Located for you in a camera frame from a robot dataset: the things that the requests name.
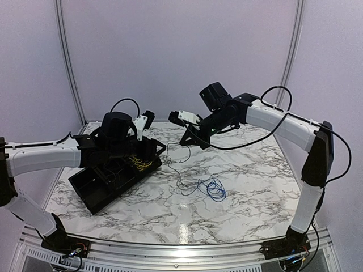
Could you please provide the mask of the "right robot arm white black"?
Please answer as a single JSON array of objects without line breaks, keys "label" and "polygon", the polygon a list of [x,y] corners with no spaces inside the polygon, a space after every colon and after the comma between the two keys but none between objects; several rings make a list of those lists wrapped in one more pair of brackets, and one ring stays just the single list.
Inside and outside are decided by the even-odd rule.
[{"label": "right robot arm white black", "polygon": [[332,125],[307,120],[250,93],[232,97],[219,82],[205,87],[200,97],[211,112],[208,117],[183,110],[176,113],[176,124],[186,128],[180,140],[182,146],[220,150],[220,146],[210,142],[213,135],[225,133],[228,126],[236,129],[240,125],[251,125],[268,131],[269,137],[281,136],[307,152],[301,170],[301,196],[286,232],[287,238],[302,239],[319,210],[334,160]]}]

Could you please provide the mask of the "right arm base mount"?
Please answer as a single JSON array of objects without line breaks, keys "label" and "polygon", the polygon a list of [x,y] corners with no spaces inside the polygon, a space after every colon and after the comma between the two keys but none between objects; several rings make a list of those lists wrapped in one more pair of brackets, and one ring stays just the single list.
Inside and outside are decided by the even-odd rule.
[{"label": "right arm base mount", "polygon": [[[312,222],[308,224],[307,230],[311,227]],[[259,252],[264,255],[266,260],[307,252],[311,249],[307,230],[300,233],[289,226],[283,238],[262,242]]]}]

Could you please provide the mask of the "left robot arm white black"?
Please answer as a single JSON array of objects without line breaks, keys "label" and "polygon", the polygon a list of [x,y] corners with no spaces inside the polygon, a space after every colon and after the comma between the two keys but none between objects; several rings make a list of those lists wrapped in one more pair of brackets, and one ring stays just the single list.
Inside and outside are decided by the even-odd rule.
[{"label": "left robot arm white black", "polygon": [[154,113],[133,119],[123,112],[108,112],[90,135],[67,135],[53,142],[6,143],[1,138],[1,207],[37,229],[53,245],[68,240],[57,215],[41,208],[15,185],[17,175],[52,168],[92,168],[113,159],[135,157],[153,163],[166,149],[156,139],[143,136]]}]

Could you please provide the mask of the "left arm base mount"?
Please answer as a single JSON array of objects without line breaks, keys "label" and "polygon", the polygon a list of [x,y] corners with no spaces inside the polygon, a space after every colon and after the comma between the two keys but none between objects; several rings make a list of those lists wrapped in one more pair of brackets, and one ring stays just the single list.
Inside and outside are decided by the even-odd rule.
[{"label": "left arm base mount", "polygon": [[72,237],[63,232],[55,232],[42,238],[41,246],[66,256],[86,258],[90,250],[90,240]]}]

